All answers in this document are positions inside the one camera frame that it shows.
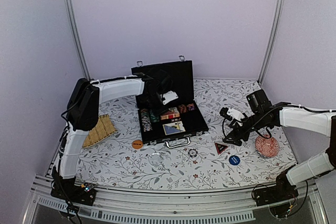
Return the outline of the red playing card deck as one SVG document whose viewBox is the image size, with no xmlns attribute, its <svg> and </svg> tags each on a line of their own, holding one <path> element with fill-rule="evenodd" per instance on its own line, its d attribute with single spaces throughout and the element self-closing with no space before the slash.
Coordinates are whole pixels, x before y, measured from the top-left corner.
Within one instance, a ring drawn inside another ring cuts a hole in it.
<svg viewBox="0 0 336 224">
<path fill-rule="evenodd" d="M 165 113 L 160 115 L 160 120 L 168 120 L 180 117 L 180 112 L 177 107 L 169 108 Z"/>
</svg>

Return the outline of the black poker set case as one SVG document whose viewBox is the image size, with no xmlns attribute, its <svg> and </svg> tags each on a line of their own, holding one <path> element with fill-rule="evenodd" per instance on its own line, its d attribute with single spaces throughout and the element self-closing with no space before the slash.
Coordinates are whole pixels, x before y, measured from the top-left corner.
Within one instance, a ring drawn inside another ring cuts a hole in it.
<svg viewBox="0 0 336 224">
<path fill-rule="evenodd" d="M 189 140 L 208 132 L 195 101 L 192 61 L 180 56 L 179 61 L 138 65 L 131 73 L 145 83 L 136 96 L 144 144 Z"/>
</svg>

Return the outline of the blue playing card deck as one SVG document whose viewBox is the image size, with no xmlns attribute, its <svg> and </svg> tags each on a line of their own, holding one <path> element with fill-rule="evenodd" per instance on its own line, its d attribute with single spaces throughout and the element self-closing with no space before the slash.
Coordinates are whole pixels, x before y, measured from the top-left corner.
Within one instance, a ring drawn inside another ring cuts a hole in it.
<svg viewBox="0 0 336 224">
<path fill-rule="evenodd" d="M 182 121 L 175 121 L 167 124 L 163 124 L 163 130 L 165 135 L 172 135 L 185 132 L 185 128 Z"/>
</svg>

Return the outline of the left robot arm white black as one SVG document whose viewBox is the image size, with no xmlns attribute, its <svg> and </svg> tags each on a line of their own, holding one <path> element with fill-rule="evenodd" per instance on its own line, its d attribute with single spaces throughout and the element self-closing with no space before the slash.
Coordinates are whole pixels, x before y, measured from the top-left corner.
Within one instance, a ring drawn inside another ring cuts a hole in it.
<svg viewBox="0 0 336 224">
<path fill-rule="evenodd" d="M 179 97 L 174 91 L 172 79 L 164 71 L 160 71 L 157 77 L 138 73 L 101 81 L 86 78 L 77 81 L 67 108 L 61 114 L 66 127 L 52 170 L 54 179 L 64 179 L 58 184 L 57 190 L 67 200 L 73 200 L 78 195 L 77 186 L 66 179 L 74 179 L 76 176 L 76 163 L 83 143 L 98 123 L 99 105 L 131 95 L 139 96 L 158 112 L 164 111 L 168 103 Z"/>
</svg>

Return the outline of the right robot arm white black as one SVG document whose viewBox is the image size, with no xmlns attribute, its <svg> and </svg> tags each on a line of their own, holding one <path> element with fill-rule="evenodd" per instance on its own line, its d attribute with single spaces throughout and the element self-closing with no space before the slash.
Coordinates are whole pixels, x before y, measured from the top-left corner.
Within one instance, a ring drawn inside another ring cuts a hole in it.
<svg viewBox="0 0 336 224">
<path fill-rule="evenodd" d="M 252 132 L 269 131 L 275 126 L 292 127 L 322 134 L 329 138 L 329 147 L 322 153 L 296 164 L 279 174 L 271 196 L 276 201 L 291 194 L 292 186 L 303 181 L 324 176 L 335 170 L 335 110 L 318 110 L 289 102 L 272 104 L 264 90 L 260 89 L 246 97 L 251 116 L 233 108 L 221 108 L 220 115 L 230 121 L 231 132 L 223 142 L 240 146 Z"/>
</svg>

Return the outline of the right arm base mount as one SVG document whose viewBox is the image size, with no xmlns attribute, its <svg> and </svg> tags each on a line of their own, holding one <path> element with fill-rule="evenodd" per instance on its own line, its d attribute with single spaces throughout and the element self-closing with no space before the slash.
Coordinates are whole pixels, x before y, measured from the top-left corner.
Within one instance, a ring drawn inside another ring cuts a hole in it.
<svg viewBox="0 0 336 224">
<path fill-rule="evenodd" d="M 274 186 L 256 185 L 251 197 L 257 206 L 269 206 L 270 214 L 277 218 L 288 218 L 296 205 L 299 193 L 296 186 L 287 186 L 284 183 Z"/>
</svg>

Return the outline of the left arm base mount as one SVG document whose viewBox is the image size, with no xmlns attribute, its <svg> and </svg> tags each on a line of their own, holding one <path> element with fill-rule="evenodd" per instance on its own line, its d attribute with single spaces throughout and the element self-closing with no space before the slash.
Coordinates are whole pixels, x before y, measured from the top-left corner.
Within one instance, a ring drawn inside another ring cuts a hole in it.
<svg viewBox="0 0 336 224">
<path fill-rule="evenodd" d="M 93 206 L 96 193 L 95 189 L 86 191 L 84 187 L 76 186 L 73 181 L 62 180 L 61 182 L 54 182 L 50 195 L 66 202 Z"/>
</svg>

